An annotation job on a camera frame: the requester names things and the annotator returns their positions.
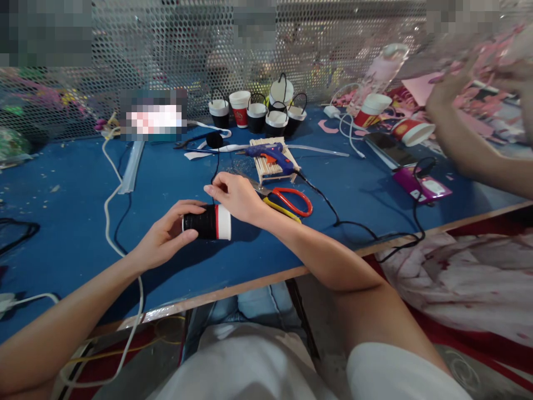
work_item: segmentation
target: hand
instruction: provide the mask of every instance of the hand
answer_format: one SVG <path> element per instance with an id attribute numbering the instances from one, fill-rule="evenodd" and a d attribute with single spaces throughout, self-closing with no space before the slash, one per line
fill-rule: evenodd
<path id="1" fill-rule="evenodd" d="M 533 63 L 525 60 L 496 69 L 493 85 L 508 93 L 531 93 L 533 91 Z"/>
<path id="2" fill-rule="evenodd" d="M 182 232 L 185 214 L 202 214 L 206 203 L 196 200 L 180 200 L 160 220 L 156 221 L 139 244 L 127 256 L 141 271 L 159 267 L 169 261 L 178 250 L 194 241 L 198 232 L 188 229 Z"/>
<path id="3" fill-rule="evenodd" d="M 261 201 L 252 184 L 240 175 L 220 172 L 205 192 L 220 202 L 235 218 L 257 225 L 272 209 Z"/>
<path id="4" fill-rule="evenodd" d="M 455 75 L 448 72 L 433 87 L 426 103 L 426 110 L 431 113 L 438 112 L 443 106 L 450 106 L 466 85 L 472 80 L 472 68 L 477 61 L 477 56 L 469 58 L 463 68 Z"/>

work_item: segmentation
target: metal mesh wall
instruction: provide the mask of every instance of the metal mesh wall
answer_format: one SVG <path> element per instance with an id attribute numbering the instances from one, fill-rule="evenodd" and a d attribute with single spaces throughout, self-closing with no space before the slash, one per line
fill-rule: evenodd
<path id="1" fill-rule="evenodd" d="M 355 81 L 388 43 L 409 45 L 399 78 L 457 59 L 480 34 L 426 34 L 418 0 L 278 0 L 275 50 L 234 46 L 232 1 L 93 0 L 90 68 L 0 69 L 0 126 L 36 141 L 99 135 L 93 126 L 119 110 L 120 89 L 186 88 L 188 119 L 206 119 L 210 90 L 267 94 L 285 72 L 295 93 L 328 101 Z M 498 30 L 533 15 L 533 0 L 500 4 Z"/>

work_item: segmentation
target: white shirt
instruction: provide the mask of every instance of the white shirt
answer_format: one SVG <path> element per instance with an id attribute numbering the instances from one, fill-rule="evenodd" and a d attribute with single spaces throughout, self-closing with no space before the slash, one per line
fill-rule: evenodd
<path id="1" fill-rule="evenodd" d="M 471 399 L 440 368 L 388 344 L 358 345 L 346 372 L 357 400 Z M 151 398 L 336 399 L 296 334 L 252 323 L 207 328 L 197 353 Z"/>

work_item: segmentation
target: blue table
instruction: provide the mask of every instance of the blue table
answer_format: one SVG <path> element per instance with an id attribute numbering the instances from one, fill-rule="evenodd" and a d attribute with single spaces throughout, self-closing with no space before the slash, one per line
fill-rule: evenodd
<path id="1" fill-rule="evenodd" d="M 366 143 L 357 143 L 367 155 L 363 160 L 355 155 L 340 133 L 322 131 L 317 123 L 325 118 L 320 109 L 310 107 L 306 121 L 290 142 L 347 152 L 351 156 L 292 150 L 307 178 L 328 196 L 341 219 L 363 223 L 378 235 L 416 232 L 411 215 L 413 200 L 393 181 L 390 170 Z M 195 128 L 188 137 L 204 131 L 204 128 Z M 246 144 L 258 137 L 247 129 L 232 131 L 233 136 L 227 139 L 229 143 Z M 118 259 L 104 237 L 103 204 L 118 180 L 102 154 L 102 143 L 103 139 L 89 139 L 49 144 L 37 159 L 4 170 L 0 175 L 1 216 L 37 222 L 42 227 L 36 236 L 0 259 L 0 265 L 6 266 L 0 292 L 18 293 L 18 298 L 43 292 L 65 297 Z M 122 157 L 120 170 L 123 172 L 128 143 L 111 141 L 107 149 L 115 163 Z M 434 156 L 422 146 L 410 151 L 418 157 Z M 118 241 L 126 250 L 131 250 L 152 223 L 177 200 L 191 198 L 209 202 L 203 186 L 210 182 L 216 164 L 216 156 L 189 161 L 183 151 L 173 149 L 172 143 L 147 143 L 135 191 L 131 195 L 117 195 L 110 204 L 112 235 L 120 222 Z M 222 154 L 220 171 L 231 168 L 257 176 L 252 159 Z M 452 181 L 446 179 L 447 174 L 451 174 Z M 471 221 L 470 217 L 496 215 L 528 204 L 523 198 L 461 177 L 450 162 L 441 157 L 432 175 L 449 186 L 454 194 L 433 208 L 419 208 L 420 222 L 426 230 L 454 222 L 461 225 L 461 221 Z M 52 192 L 57 185 L 59 189 Z M 300 179 L 295 187 L 314 205 L 313 215 L 304 220 L 306 225 L 354 250 L 374 244 L 358 227 L 334 228 L 334 215 L 324 200 Z M 19 233 L 15 228 L 0 231 L 0 244 L 12 241 Z M 189 306 L 201 304 L 216 299 L 209 294 L 224 288 L 240 285 L 243 291 L 305 273 L 303 268 L 295 269 L 301 265 L 300 261 L 271 234 L 233 219 L 233 237 L 231 242 L 196 241 L 167 264 L 145 273 L 145 310 L 192 298 L 202 300 L 189 302 Z M 247 286 L 245 283 L 250 281 L 255 283 Z M 136 314 L 138 297 L 137 284 L 133 283 L 102 318 L 100 325 Z M 43 299 L 17 307 L 16 313 L 6 315 L 0 321 L 0 342 L 50 305 Z"/>

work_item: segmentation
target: blue glue gun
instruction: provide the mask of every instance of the blue glue gun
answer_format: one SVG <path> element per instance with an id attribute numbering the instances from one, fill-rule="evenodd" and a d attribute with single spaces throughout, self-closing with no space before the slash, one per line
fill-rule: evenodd
<path id="1" fill-rule="evenodd" d="M 250 146 L 244 150 L 244 154 L 249 157 L 265 157 L 269 164 L 277 163 L 285 175 L 294 172 L 294 164 L 283 155 L 283 145 L 281 143 L 258 144 Z"/>

